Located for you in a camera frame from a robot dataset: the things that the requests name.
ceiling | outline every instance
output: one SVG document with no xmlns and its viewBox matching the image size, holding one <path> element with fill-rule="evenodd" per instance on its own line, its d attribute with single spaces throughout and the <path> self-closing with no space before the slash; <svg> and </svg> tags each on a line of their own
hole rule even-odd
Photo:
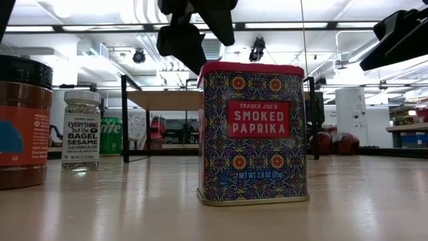
<svg viewBox="0 0 428 241">
<path fill-rule="evenodd" d="M 124 23 L 168 23 L 157 7 L 157 0 L 17 0 L 9 25 L 77 25 L 77 24 L 124 24 Z M 380 21 L 400 9 L 421 9 L 422 0 L 239 0 L 232 11 L 233 22 L 277 22 L 277 21 Z M 194 15 L 193 22 L 201 22 Z M 396 82 L 423 82 L 428 78 L 425 60 L 399 64 L 372 72 L 362 73 L 357 64 L 345 70 L 337 70 L 334 61 L 337 56 L 349 54 L 373 41 L 371 31 L 236 31 L 235 44 L 219 49 L 222 61 L 248 63 L 251 45 L 257 36 L 263 36 L 266 50 L 262 64 L 292 64 L 305 69 L 306 74 L 327 77 L 329 84 L 379 83 L 379 79 Z M 173 66 L 182 72 L 184 66 L 174 58 L 163 58 L 156 51 L 156 33 L 85 33 L 85 34 L 37 34 L 28 35 L 6 33 L 2 50 L 16 48 L 53 48 L 66 56 L 69 62 L 78 62 L 76 44 L 81 39 L 103 43 L 108 49 L 108 59 L 119 69 L 138 80 L 140 84 L 162 85 L 156 76 L 161 66 Z M 207 39 L 216 39 L 207 32 Z M 146 62 L 135 64 L 132 56 L 136 48 L 143 48 Z M 115 73 L 100 74 L 102 70 L 85 68 L 78 63 L 79 82 L 96 82 L 100 86 L 118 86 Z M 177 84 L 170 80 L 168 85 Z M 388 97 L 404 94 L 409 88 L 390 91 Z M 322 89 L 325 98 L 334 98 L 334 90 Z M 366 90 L 375 94 L 379 90 Z"/>
</svg>

smoked paprika tin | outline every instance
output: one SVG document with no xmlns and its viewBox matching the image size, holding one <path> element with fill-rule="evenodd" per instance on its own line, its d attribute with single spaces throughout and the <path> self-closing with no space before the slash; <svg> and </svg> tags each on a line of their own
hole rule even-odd
<svg viewBox="0 0 428 241">
<path fill-rule="evenodd" d="M 199 75 L 203 204 L 309 199 L 303 69 L 209 62 Z"/>
</svg>

bagel seasoning label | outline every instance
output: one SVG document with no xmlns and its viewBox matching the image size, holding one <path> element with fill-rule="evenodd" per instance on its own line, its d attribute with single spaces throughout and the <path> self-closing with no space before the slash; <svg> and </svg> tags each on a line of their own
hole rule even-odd
<svg viewBox="0 0 428 241">
<path fill-rule="evenodd" d="M 230 100 L 227 121 L 229 137 L 290 137 L 290 103 Z"/>
<path fill-rule="evenodd" d="M 66 113 L 62 162 L 98 161 L 100 158 L 100 115 Z"/>
</svg>

spice jar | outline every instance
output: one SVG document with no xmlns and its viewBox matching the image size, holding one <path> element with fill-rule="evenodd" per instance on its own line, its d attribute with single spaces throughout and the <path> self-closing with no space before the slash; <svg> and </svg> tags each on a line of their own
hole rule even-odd
<svg viewBox="0 0 428 241">
<path fill-rule="evenodd" d="M 51 87 L 50 67 L 0 56 L 0 189 L 45 182 Z"/>
<path fill-rule="evenodd" d="M 62 144 L 63 171 L 95 170 L 100 158 L 101 96 L 98 93 L 70 90 L 64 94 Z"/>
</svg>

